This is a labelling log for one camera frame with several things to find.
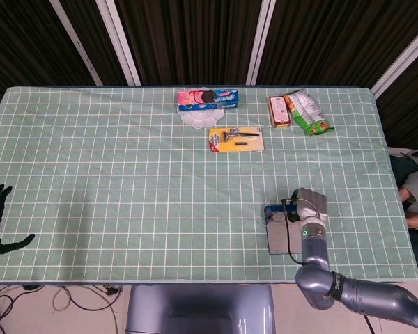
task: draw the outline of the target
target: floor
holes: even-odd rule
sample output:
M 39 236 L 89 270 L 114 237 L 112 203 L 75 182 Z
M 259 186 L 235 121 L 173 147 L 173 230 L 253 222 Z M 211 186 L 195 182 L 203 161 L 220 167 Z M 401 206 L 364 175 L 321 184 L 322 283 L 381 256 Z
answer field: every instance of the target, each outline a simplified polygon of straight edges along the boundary
M 418 283 L 403 283 L 401 286 L 418 297 Z M 83 287 L 70 289 L 73 299 L 80 305 L 88 308 L 105 306 L 104 301 L 88 289 Z M 39 292 L 19 298 L 12 312 L 1 322 L 7 334 L 116 333 L 114 318 L 109 309 L 87 312 L 70 304 L 62 312 L 55 311 L 52 301 L 58 290 L 58 287 L 44 287 Z M 21 287 L 15 287 L 9 291 L 9 295 L 17 296 L 21 292 L 23 292 Z M 327 311 L 312 309 L 294 284 L 274 285 L 272 292 L 277 334 L 370 333 L 363 316 L 348 311 L 341 304 L 336 303 Z M 125 330 L 129 295 L 130 286 L 126 286 L 121 297 L 114 304 L 119 333 L 124 333 Z M 59 293 L 56 298 L 56 307 L 62 308 L 66 301 L 66 295 L 63 292 Z M 370 320 L 376 334 L 418 334 L 418 329 L 403 324 L 375 318 L 370 318 Z

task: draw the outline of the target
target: oreo package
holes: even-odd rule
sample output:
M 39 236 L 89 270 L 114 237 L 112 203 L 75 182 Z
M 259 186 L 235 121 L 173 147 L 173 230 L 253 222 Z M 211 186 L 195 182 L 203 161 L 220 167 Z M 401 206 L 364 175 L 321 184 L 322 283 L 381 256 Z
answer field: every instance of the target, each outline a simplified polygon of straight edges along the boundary
M 236 89 L 189 90 L 178 93 L 180 111 L 237 108 Z

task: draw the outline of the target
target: dark curtain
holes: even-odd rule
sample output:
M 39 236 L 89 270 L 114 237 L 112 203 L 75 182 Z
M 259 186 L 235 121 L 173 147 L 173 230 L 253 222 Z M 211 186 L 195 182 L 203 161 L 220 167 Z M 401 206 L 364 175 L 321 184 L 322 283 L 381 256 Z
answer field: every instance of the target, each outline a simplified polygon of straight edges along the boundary
M 11 86 L 94 86 L 49 1 L 0 1 L 0 101 Z
M 143 85 L 245 84 L 261 0 L 118 0 Z
M 418 0 L 277 0 L 257 84 L 372 85 L 418 34 Z
M 418 58 L 376 100 L 387 144 L 418 148 Z
M 61 0 L 61 3 L 102 83 L 127 85 L 96 1 Z

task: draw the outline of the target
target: green checkered tablecloth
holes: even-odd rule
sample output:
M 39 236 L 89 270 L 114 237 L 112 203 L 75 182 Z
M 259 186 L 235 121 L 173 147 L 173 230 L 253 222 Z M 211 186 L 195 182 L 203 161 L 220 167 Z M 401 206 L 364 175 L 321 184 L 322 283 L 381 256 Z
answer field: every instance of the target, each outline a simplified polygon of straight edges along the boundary
M 366 88 L 308 88 L 335 130 L 270 126 L 267 97 L 239 88 L 217 126 L 261 126 L 263 152 L 214 153 L 183 125 L 184 88 L 14 87 L 0 106 L 0 183 L 13 186 L 0 281 L 275 283 L 263 208 L 301 186 L 324 193 L 331 269 L 417 280 L 375 100 Z

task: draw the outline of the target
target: green snack bag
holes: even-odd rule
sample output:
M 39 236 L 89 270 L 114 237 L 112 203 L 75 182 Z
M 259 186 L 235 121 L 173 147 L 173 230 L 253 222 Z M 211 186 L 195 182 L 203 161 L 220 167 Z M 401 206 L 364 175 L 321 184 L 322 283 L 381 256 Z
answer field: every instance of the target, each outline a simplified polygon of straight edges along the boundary
M 319 105 L 305 89 L 286 94 L 284 99 L 296 123 L 310 136 L 323 134 L 333 129 L 325 119 Z

